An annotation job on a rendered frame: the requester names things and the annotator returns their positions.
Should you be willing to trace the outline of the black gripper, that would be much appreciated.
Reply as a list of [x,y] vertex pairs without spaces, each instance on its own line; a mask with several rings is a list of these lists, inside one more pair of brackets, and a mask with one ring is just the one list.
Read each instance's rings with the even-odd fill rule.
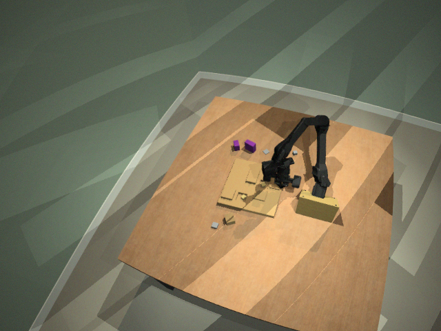
[[268,177],[263,176],[263,181],[270,182],[271,178],[274,178],[274,183],[278,185],[281,189],[286,186],[288,187],[289,183],[292,183],[293,188],[300,187],[301,176],[294,175],[294,178],[290,178],[289,172],[287,174],[281,174],[277,172],[277,174],[273,174]]

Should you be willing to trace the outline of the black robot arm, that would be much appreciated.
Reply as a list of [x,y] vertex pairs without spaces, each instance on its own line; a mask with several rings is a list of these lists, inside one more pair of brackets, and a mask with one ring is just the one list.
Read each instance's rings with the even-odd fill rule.
[[271,160],[261,162],[261,169],[264,177],[271,176],[277,172],[281,174],[289,172],[290,174],[290,165],[295,163],[292,157],[286,157],[291,152],[294,143],[308,126],[315,126],[317,132],[317,160],[315,166],[312,166],[312,174],[316,183],[313,186],[311,195],[324,199],[327,187],[331,185],[325,163],[326,136],[329,129],[329,118],[325,115],[319,114],[316,117],[302,118],[290,135],[274,148]]

